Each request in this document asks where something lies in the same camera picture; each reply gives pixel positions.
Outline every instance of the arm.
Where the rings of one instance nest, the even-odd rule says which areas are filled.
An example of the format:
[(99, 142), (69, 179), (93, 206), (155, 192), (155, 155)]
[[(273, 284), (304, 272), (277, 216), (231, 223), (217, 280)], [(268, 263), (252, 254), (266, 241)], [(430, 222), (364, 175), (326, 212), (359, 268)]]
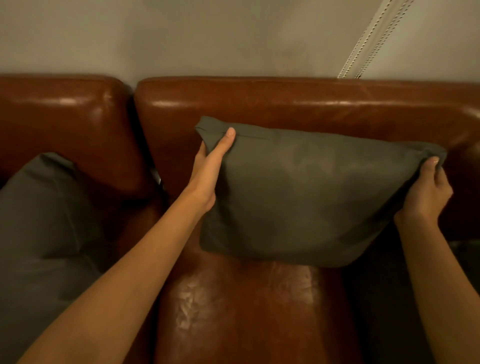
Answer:
[(19, 364), (122, 363), (193, 228), (215, 203), (222, 157), (234, 138), (229, 129), (207, 157), (202, 144), (177, 201), (40, 335)]
[(395, 216), (415, 300), (438, 363), (480, 363), (480, 297), (440, 229), (453, 191), (438, 158), (427, 160)]

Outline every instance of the forearm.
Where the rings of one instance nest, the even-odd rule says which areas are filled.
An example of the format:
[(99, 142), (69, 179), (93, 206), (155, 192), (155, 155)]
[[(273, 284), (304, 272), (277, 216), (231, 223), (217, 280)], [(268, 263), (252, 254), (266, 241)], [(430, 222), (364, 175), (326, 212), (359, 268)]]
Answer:
[(200, 204), (182, 194), (48, 327), (20, 363), (121, 363), (201, 215)]
[(399, 227), (425, 332), (438, 363), (480, 363), (480, 297), (436, 224)]

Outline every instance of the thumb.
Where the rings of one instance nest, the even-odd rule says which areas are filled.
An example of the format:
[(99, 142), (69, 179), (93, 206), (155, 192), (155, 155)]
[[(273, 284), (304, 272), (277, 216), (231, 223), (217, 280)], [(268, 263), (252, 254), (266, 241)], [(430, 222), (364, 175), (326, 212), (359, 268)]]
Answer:
[(424, 181), (435, 181), (435, 167), (440, 159), (438, 157), (428, 158), (420, 168), (419, 179)]
[(235, 129), (228, 128), (222, 139), (218, 142), (215, 149), (212, 150), (209, 156), (214, 158), (222, 158), (224, 154), (230, 149), (235, 140)]

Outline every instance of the hand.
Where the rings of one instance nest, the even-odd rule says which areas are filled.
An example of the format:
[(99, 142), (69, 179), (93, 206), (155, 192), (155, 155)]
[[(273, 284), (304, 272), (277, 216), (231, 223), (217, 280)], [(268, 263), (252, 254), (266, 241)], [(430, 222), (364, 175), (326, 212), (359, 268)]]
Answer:
[(195, 198), (202, 206), (202, 214), (209, 211), (215, 203), (215, 185), (220, 172), (222, 158), (235, 140), (235, 129), (228, 128), (225, 136), (220, 139), (210, 154), (206, 155), (205, 143), (202, 142), (195, 156), (192, 176), (184, 193)]
[(397, 227), (416, 222), (438, 224), (438, 217), (453, 195), (443, 168), (435, 172), (438, 157), (431, 157), (420, 168), (420, 176), (410, 188), (403, 208), (395, 214)]

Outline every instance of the finger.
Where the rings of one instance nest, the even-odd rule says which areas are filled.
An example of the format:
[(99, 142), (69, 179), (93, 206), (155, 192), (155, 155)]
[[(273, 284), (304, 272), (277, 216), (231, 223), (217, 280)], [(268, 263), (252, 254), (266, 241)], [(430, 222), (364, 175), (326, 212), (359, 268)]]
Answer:
[(440, 168), (435, 175), (435, 184), (438, 187), (447, 187), (450, 186), (448, 183), (447, 175), (443, 168)]
[(190, 177), (190, 181), (195, 177), (198, 170), (205, 162), (206, 152), (207, 152), (207, 148), (205, 146), (205, 143), (202, 142), (202, 144), (200, 144), (200, 149), (198, 150), (195, 156), (195, 161), (193, 162), (193, 169), (192, 169), (192, 175)]
[(434, 182), (435, 181), (435, 166), (440, 159), (438, 157), (428, 158), (420, 167), (420, 181)]
[(228, 128), (222, 139), (218, 142), (215, 149), (209, 154), (209, 157), (215, 159), (222, 159), (226, 152), (230, 149), (235, 141), (235, 129)]

